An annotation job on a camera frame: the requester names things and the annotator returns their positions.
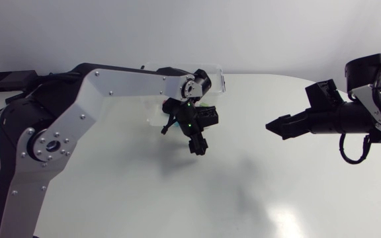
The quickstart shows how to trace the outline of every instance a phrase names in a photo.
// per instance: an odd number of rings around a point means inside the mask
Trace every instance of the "silver robotic arm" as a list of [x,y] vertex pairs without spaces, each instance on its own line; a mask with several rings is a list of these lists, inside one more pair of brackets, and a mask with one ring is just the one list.
[[0,237],[33,237],[49,182],[96,122],[105,97],[168,96],[163,110],[170,114],[170,125],[178,122],[190,137],[190,151],[203,155],[208,146],[201,132],[218,123],[218,115],[215,107],[194,103],[210,87],[203,70],[145,71],[90,63],[36,78],[24,98],[11,102],[0,117]]
[[[355,59],[345,67],[347,92],[352,102],[345,102],[332,79],[306,88],[311,108],[268,123],[266,128],[283,139],[305,133],[342,134],[339,150],[344,160],[359,164],[366,159],[372,143],[381,143],[381,54]],[[368,134],[359,160],[344,152],[346,134]]]

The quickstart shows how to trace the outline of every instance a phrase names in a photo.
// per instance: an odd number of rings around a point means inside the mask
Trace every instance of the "white table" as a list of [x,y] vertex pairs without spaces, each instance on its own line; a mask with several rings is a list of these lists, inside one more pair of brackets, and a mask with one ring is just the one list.
[[[381,237],[381,144],[349,165],[338,135],[282,141],[265,124],[309,107],[312,82],[225,78],[220,123],[204,132],[202,157],[189,153],[178,128],[163,136],[149,126],[139,99],[107,99],[50,183],[35,235]],[[363,136],[347,136],[353,159]]]

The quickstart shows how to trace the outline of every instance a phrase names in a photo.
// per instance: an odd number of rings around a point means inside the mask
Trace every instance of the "robot end effector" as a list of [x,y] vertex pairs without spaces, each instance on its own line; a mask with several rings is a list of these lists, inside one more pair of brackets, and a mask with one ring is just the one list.
[[[345,102],[332,79],[306,87],[311,108],[291,116],[285,115],[268,123],[266,128],[283,139],[305,133],[342,134],[341,154],[346,162],[363,161],[371,143],[381,143],[381,54],[355,59],[345,68],[347,92],[352,102]],[[343,152],[345,134],[368,134],[364,153],[358,161]]]
[[[179,71],[178,69],[167,68],[169,71]],[[183,97],[192,95],[191,89],[194,84],[202,86],[202,94],[205,95],[211,87],[211,80],[205,71],[199,69],[194,74],[195,80],[185,83],[182,87]],[[191,153],[204,155],[208,144],[202,137],[202,132],[207,126],[218,123],[218,114],[215,106],[195,106],[202,97],[190,98],[186,102],[181,102],[172,98],[163,103],[163,112],[169,115],[169,121],[163,127],[161,133],[166,134],[169,127],[178,123],[185,136],[190,137],[189,149]]]

